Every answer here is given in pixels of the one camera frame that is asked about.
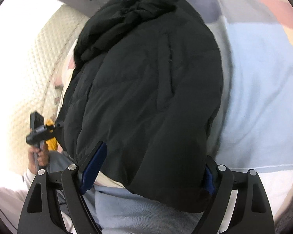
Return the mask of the person's left hand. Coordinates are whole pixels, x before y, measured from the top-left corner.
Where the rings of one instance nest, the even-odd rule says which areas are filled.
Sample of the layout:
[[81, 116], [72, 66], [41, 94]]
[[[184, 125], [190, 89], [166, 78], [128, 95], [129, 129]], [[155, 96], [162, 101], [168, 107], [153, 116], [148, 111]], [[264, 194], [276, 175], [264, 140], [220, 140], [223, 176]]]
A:
[[28, 149], [28, 169], [32, 174], [37, 174], [39, 167], [45, 167], [49, 162], [48, 145], [41, 142], [39, 148], [30, 146]]

